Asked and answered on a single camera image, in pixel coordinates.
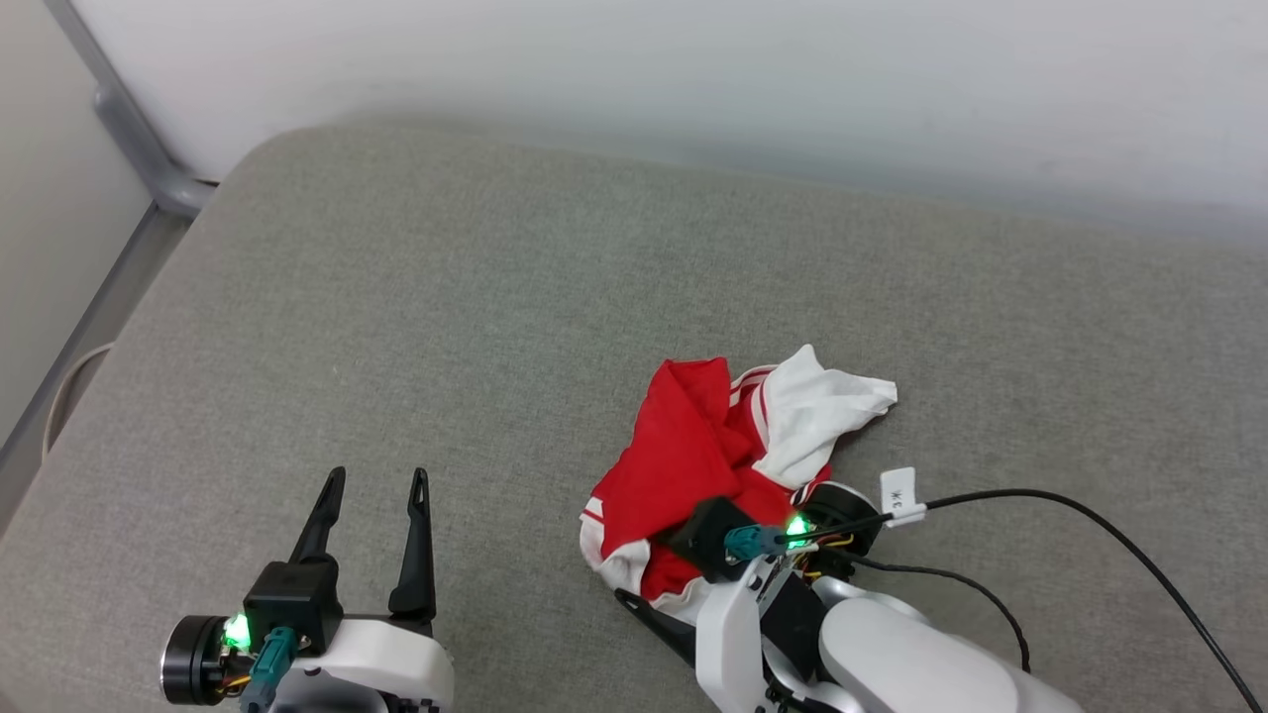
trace white wall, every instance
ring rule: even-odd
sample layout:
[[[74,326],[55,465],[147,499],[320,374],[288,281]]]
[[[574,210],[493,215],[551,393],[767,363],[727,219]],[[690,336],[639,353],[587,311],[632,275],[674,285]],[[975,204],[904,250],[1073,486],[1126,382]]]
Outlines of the white wall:
[[[0,443],[150,204],[95,86],[39,0],[0,3]]]
[[[75,4],[208,179],[288,128],[407,113],[1141,225],[1268,226],[1263,0]]]

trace white fabric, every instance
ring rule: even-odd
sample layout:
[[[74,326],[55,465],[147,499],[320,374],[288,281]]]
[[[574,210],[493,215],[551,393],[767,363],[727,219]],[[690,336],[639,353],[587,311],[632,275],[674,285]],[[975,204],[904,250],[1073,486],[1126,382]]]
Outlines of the white fabric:
[[[806,344],[760,387],[770,443],[753,469],[789,490],[814,480],[837,436],[861,429],[898,402],[894,382],[824,369]]]

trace metal bracket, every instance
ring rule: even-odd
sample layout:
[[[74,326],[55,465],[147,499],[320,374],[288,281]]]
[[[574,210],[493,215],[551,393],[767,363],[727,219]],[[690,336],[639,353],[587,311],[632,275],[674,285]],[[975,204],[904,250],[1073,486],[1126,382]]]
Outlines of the metal bracket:
[[[96,79],[93,109],[98,118],[141,176],[155,203],[164,211],[186,218],[197,217],[216,186],[195,180],[172,162],[71,3],[44,0],[62,33]]]

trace cable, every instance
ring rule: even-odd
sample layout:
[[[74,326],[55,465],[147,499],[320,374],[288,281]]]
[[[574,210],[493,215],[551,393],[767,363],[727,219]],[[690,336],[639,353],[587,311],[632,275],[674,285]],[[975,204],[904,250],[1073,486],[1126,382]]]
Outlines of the cable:
[[[927,510],[937,510],[940,507],[946,507],[948,505],[973,502],[974,500],[992,500],[995,497],[1037,497],[1040,500],[1050,500],[1052,502],[1059,502],[1061,505],[1065,505],[1066,507],[1078,510],[1079,513],[1085,515],[1089,520],[1101,525],[1106,532],[1112,534],[1113,538],[1117,539],[1120,544],[1126,547],[1127,551],[1131,552],[1136,557],[1136,559],[1139,559],[1140,563],[1145,566],[1146,570],[1149,570],[1149,573],[1154,575],[1154,579],[1156,579],[1158,582],[1163,585],[1163,589],[1167,590],[1167,594],[1172,596],[1175,604],[1181,608],[1181,612],[1184,613],[1184,617],[1188,618],[1191,624],[1193,624],[1193,628],[1197,631],[1198,636],[1202,637],[1202,641],[1206,643],[1207,648],[1210,648],[1211,653],[1215,655],[1215,660],[1219,661],[1220,666],[1224,667],[1224,672],[1227,674],[1229,679],[1232,680],[1232,685],[1238,688],[1238,693],[1241,694],[1241,698],[1246,702],[1246,705],[1250,707],[1250,710],[1253,710],[1254,713],[1263,713],[1264,709],[1255,699],[1255,695],[1250,691],[1250,686],[1246,685],[1246,681],[1241,679],[1241,674],[1239,674],[1236,667],[1232,666],[1232,661],[1229,661],[1227,655],[1225,655],[1224,650],[1220,648],[1220,644],[1216,643],[1215,637],[1211,636],[1210,631],[1207,631],[1206,624],[1203,624],[1202,620],[1198,619],[1197,613],[1193,612],[1193,608],[1189,606],[1189,603],[1186,601],[1184,598],[1181,595],[1179,590],[1175,589],[1175,585],[1173,585],[1172,581],[1167,579],[1167,575],[1164,575],[1163,571],[1158,568],[1158,565],[1154,565],[1154,561],[1150,559],[1149,556],[1146,556],[1140,549],[1140,547],[1136,546],[1136,543],[1131,542],[1131,539],[1129,539],[1127,535],[1122,534],[1122,532],[1118,528],[1113,527],[1113,524],[1110,523],[1110,520],[1102,518],[1096,510],[1064,495],[1058,495],[1055,492],[1049,492],[1046,490],[1033,490],[1025,487],[967,492],[964,495],[954,495],[951,497],[941,497],[938,500],[931,500],[924,505]],[[862,520],[856,520],[853,523],[847,523],[844,525],[837,525],[833,528],[825,528],[822,530],[814,530],[795,535],[782,535],[781,538],[776,538],[776,542],[782,542],[782,543],[803,542],[806,539],[815,539],[833,534],[861,532],[869,528],[875,528],[876,525],[886,523],[893,519],[894,515],[886,513],[884,515],[864,518]]]
[[[62,377],[62,383],[57,386],[57,393],[53,395],[53,403],[48,407],[48,419],[44,420],[44,438],[39,445],[39,462],[43,463],[48,458],[48,449],[53,447],[53,424],[61,419],[61,412],[66,407],[66,400],[70,397],[70,383],[75,381],[84,367],[93,360],[98,354],[105,354],[114,346],[114,343],[103,344],[96,349],[90,350],[71,364],[67,369],[66,376]]]
[[[880,570],[883,572],[910,572],[915,575],[935,575],[938,577],[946,577],[948,580],[955,580],[960,584],[966,584],[973,589],[980,591],[983,596],[989,599],[990,603],[994,604],[997,609],[999,609],[999,613],[1004,615],[1004,619],[1008,619],[1008,625],[1013,628],[1013,636],[1017,637],[1017,648],[1022,651],[1022,671],[1030,674],[1030,644],[1026,643],[1026,634],[1022,633],[1022,625],[1017,623],[1017,618],[1013,617],[1013,613],[1008,610],[1008,606],[1004,606],[1004,603],[1000,601],[998,596],[992,594],[990,590],[984,587],[983,585],[970,580],[964,575],[957,575],[956,572],[950,572],[947,570],[936,570],[933,567],[909,567],[905,565],[885,565],[881,562],[876,562],[875,559],[869,559],[866,557],[855,554],[848,549],[823,549],[820,552],[825,554],[832,554],[834,557],[841,557],[843,559],[848,559],[855,565],[862,565],[864,567]]]

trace green led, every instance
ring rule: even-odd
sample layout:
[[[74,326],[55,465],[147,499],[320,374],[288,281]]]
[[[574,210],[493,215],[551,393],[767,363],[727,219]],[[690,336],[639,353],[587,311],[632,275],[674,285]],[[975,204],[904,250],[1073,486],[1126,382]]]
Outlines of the green led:
[[[808,532],[810,532],[810,523],[806,523],[804,519],[801,519],[801,515],[798,515],[792,518],[791,523],[789,523],[789,528],[784,530],[784,534],[792,537],[792,535],[805,534]],[[789,549],[792,549],[794,547],[801,547],[803,544],[805,543],[801,540],[790,542]]]
[[[224,644],[238,651],[251,651],[251,627],[246,614],[238,612],[224,623]]]

